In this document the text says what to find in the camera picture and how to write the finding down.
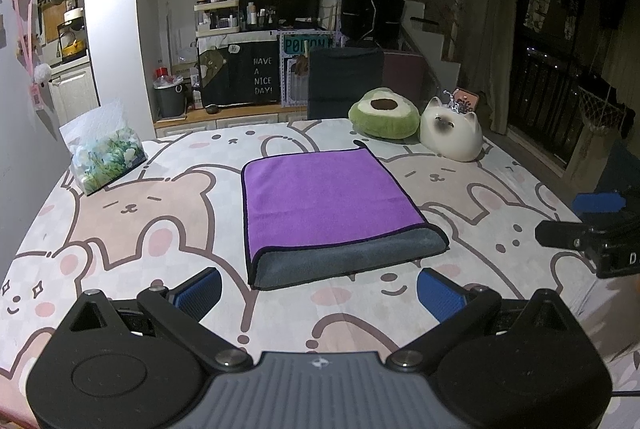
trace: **metal screw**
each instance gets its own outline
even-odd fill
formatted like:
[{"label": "metal screw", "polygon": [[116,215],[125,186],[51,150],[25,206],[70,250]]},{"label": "metal screw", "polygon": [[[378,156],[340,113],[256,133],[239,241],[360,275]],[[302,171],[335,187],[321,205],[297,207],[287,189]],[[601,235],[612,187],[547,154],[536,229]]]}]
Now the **metal screw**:
[{"label": "metal screw", "polygon": [[247,358],[248,355],[244,351],[236,348],[229,348],[218,352],[216,355],[216,362],[225,367],[236,367],[246,361]]},{"label": "metal screw", "polygon": [[422,362],[422,354],[413,349],[399,349],[391,355],[391,362],[401,367],[415,367]]}]

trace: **white pom-pom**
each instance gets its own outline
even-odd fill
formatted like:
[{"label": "white pom-pom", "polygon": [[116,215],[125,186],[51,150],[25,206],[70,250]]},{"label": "white pom-pom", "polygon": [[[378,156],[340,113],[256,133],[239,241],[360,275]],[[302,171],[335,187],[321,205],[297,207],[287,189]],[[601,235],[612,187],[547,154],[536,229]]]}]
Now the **white pom-pom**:
[{"label": "white pom-pom", "polygon": [[46,84],[51,80],[52,71],[48,64],[38,64],[33,70],[33,78],[37,84]]}]

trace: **mesh net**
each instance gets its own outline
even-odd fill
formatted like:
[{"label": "mesh net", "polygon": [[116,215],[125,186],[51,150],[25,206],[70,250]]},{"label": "mesh net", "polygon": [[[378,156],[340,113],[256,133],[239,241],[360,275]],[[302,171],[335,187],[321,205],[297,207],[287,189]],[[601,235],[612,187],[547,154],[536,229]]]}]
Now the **mesh net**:
[{"label": "mesh net", "polygon": [[603,135],[610,129],[619,128],[624,115],[621,109],[584,88],[578,88],[578,92],[582,121],[589,131]]}]

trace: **white cat figurine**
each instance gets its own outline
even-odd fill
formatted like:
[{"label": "white cat figurine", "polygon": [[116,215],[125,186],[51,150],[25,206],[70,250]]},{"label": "white cat figurine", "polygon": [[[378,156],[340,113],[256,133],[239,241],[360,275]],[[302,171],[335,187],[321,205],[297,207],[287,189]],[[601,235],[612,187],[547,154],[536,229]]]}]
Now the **white cat figurine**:
[{"label": "white cat figurine", "polygon": [[482,128],[472,111],[458,113],[434,96],[420,119],[420,142],[458,162],[470,162],[482,151]]}]

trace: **floor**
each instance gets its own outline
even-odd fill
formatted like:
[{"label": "floor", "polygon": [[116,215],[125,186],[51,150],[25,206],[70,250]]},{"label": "floor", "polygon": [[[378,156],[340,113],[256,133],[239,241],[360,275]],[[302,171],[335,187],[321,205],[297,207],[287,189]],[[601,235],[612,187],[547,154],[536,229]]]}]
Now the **floor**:
[{"label": "floor", "polygon": [[540,180],[545,186],[551,190],[564,205],[571,208],[571,203],[574,201],[576,192],[563,181],[556,173],[554,173],[547,165],[542,163],[534,154],[525,149],[522,145],[508,138],[506,135],[501,135],[491,131],[491,109],[483,102],[484,99],[478,105],[476,114],[478,120],[482,126],[482,133],[491,142],[495,143],[500,149],[507,152],[513,158],[515,158],[524,168],[527,169],[533,176]]}]

